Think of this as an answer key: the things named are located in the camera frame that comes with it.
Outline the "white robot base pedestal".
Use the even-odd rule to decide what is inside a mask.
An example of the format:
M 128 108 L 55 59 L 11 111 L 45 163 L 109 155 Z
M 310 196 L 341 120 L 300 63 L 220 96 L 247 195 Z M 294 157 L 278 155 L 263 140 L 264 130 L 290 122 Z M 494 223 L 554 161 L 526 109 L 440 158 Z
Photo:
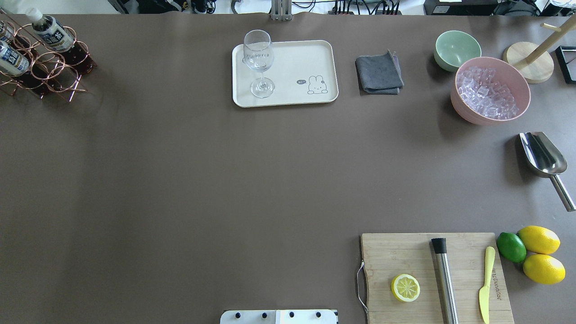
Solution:
M 330 309 L 229 310 L 220 324 L 338 324 L 338 312 Z

